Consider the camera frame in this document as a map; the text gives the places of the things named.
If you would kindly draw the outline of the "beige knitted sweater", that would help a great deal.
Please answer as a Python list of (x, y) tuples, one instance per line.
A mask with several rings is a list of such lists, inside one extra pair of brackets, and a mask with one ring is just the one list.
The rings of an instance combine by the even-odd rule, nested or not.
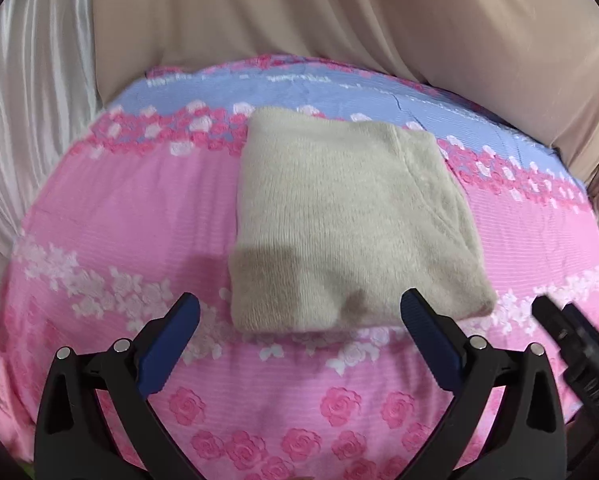
[(432, 133), (286, 108), (249, 118), (229, 271), (246, 333), (394, 326), (412, 288), (456, 320), (497, 301)]

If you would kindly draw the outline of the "pink floral bed sheet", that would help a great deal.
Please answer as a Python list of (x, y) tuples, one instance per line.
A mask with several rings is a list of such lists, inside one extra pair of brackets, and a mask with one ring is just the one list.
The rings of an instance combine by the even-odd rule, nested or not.
[(449, 403), (395, 328), (351, 336), (246, 336), (229, 318), (228, 254), (250, 114), (286, 107), (436, 136), (464, 188), (497, 292), (464, 330), (499, 348), (543, 344), (546, 292), (599, 328), (599, 229), (549, 148), (424, 84), (319, 61), (260, 56), (136, 81), (63, 158), (34, 206), (2, 289), (0, 439), (31, 460), (53, 356), (131, 337), (182, 294), (202, 323), (150, 403), (211, 479), (392, 479)]

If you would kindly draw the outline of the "beige curtain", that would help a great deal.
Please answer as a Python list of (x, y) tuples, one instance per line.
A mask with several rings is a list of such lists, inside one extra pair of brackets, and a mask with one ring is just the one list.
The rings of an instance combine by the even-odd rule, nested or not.
[(93, 0), (93, 23), (105, 101), (155, 65), (314, 56), (449, 90), (576, 177), (599, 168), (595, 0)]

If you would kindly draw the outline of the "white satin curtain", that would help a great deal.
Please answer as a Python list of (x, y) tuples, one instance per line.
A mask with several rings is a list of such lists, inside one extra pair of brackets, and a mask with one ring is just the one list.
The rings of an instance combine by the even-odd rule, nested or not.
[(92, 0), (0, 0), (0, 285), (22, 218), (100, 108)]

